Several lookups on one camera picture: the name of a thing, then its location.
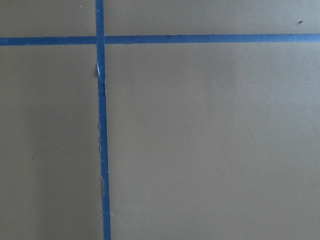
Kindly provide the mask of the blue tape vertical strip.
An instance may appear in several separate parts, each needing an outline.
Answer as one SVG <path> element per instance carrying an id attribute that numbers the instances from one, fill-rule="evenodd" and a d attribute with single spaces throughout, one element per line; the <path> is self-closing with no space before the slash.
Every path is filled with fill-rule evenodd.
<path id="1" fill-rule="evenodd" d="M 104 2 L 95 2 L 96 53 L 98 74 L 98 122 L 100 146 L 100 171 L 102 182 L 102 224 L 103 238 L 111 239 L 110 193 L 109 193 L 109 158 L 107 132 L 107 95 L 106 95 L 106 58 L 104 35 Z"/>

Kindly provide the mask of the blue tape horizontal strip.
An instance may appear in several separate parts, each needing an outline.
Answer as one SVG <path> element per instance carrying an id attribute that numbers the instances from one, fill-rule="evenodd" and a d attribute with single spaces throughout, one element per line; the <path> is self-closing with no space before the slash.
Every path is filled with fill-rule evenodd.
<path id="1" fill-rule="evenodd" d="M 318 33 L 306 34 L 196 34 L 196 35 L 116 35 L 2 37 L 1 46 L 40 45 L 120 45 L 120 44 L 191 44 L 191 43 L 296 43 L 319 42 Z"/>

